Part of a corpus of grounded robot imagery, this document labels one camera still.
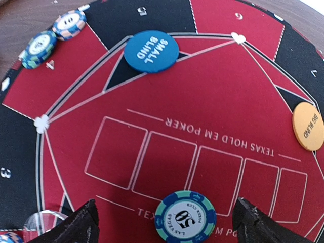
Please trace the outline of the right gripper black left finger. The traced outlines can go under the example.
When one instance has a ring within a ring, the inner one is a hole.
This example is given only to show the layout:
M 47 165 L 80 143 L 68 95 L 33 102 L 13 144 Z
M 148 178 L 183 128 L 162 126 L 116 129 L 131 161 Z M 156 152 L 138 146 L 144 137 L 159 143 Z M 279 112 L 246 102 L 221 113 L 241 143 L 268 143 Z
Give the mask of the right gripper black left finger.
M 99 214 L 94 199 L 74 211 L 58 226 L 31 242 L 99 242 Z

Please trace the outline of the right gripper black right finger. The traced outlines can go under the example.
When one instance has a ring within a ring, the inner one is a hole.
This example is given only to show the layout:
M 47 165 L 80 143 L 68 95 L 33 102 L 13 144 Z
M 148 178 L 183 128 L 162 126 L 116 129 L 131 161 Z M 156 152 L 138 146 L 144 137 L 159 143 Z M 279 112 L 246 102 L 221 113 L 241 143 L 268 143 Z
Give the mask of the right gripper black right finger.
M 232 211 L 238 242 L 295 243 L 310 240 L 281 226 L 248 200 L 239 197 Z

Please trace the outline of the clear acrylic dealer button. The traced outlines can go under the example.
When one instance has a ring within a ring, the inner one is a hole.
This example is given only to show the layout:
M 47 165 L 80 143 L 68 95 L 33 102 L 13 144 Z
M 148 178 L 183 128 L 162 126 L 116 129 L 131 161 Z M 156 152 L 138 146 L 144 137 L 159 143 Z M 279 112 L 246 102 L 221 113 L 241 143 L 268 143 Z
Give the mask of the clear acrylic dealer button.
M 29 216 L 23 226 L 23 234 L 30 236 L 49 232 L 51 229 L 63 222 L 68 216 L 57 211 L 43 210 Z

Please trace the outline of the single green fifty chip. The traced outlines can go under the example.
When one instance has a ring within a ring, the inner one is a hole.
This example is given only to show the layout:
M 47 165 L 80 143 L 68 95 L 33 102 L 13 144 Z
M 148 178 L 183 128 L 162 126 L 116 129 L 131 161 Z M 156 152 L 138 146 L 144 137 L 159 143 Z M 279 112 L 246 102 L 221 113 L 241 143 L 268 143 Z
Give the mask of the single green fifty chip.
M 189 190 L 168 195 L 154 214 L 155 229 L 166 242 L 203 242 L 213 232 L 216 221 L 212 203 Z

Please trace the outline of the orange big blind button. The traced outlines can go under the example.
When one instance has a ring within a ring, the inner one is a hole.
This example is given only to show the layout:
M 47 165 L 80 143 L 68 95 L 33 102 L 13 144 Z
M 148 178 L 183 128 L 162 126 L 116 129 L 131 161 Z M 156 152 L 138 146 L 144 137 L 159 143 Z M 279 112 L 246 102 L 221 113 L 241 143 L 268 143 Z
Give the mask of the orange big blind button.
M 317 109 L 308 102 L 299 103 L 292 115 L 296 139 L 308 151 L 317 151 L 323 146 L 323 120 Z

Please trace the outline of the green fifty chips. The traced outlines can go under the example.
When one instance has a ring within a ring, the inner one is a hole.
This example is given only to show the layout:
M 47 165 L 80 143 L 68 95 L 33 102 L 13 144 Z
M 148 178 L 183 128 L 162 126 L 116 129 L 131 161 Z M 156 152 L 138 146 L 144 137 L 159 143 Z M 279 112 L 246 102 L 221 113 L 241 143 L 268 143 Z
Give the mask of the green fifty chips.
M 40 32 L 26 46 L 22 56 L 22 65 L 27 69 L 39 67 L 51 55 L 56 41 L 57 38 L 53 31 Z

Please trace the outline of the blue small blind button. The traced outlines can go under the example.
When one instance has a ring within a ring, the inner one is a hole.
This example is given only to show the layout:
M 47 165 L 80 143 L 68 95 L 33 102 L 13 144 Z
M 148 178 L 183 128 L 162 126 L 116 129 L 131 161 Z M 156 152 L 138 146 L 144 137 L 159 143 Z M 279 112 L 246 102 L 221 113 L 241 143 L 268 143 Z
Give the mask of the blue small blind button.
M 135 70 L 157 73 L 173 66 L 179 56 L 179 45 L 169 34 L 157 30 L 140 32 L 124 48 L 126 62 Z

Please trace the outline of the single blue ten chip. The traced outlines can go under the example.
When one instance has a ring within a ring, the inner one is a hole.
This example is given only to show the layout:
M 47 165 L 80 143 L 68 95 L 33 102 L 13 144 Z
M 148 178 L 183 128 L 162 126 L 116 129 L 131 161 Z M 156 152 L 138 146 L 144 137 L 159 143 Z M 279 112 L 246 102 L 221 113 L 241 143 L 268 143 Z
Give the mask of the single blue ten chip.
M 85 27 L 86 15 L 80 10 L 71 10 L 58 17 L 52 26 L 56 38 L 66 41 L 77 36 Z

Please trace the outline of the round red black poker mat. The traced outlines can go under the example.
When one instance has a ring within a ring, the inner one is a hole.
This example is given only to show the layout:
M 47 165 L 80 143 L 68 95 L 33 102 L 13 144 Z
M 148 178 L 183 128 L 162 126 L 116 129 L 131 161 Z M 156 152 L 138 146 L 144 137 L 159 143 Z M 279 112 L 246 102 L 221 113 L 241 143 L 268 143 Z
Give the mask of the round red black poker mat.
M 25 68 L 29 41 L 71 10 L 83 30 Z M 125 60 L 148 30 L 179 45 L 164 71 Z M 239 197 L 323 242 L 323 150 L 304 149 L 292 126 L 301 102 L 323 113 L 323 51 L 255 2 L 8 1 L 1 84 L 1 234 L 94 199 L 101 242 L 161 242 L 156 207 L 192 190 L 216 211 L 208 242 L 237 242 Z

